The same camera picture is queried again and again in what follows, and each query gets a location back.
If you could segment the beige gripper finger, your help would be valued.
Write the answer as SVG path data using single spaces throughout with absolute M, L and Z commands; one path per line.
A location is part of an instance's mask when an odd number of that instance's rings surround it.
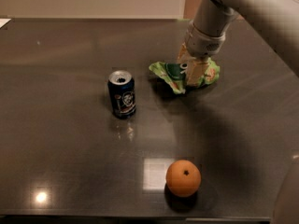
M 182 44 L 178 52 L 177 62 L 186 63 L 191 58 L 190 53 L 187 51 L 186 45 Z
M 189 60 L 187 64 L 186 84 L 190 87 L 196 87 L 207 67 L 208 58 Z

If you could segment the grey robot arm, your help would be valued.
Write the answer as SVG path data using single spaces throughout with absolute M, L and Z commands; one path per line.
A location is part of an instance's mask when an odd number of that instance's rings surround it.
M 217 54 L 231 22 L 242 16 L 299 77 L 298 0 L 202 0 L 187 29 L 183 47 L 201 65 Z M 299 224 L 299 151 L 290 162 L 274 204 L 270 224 Z

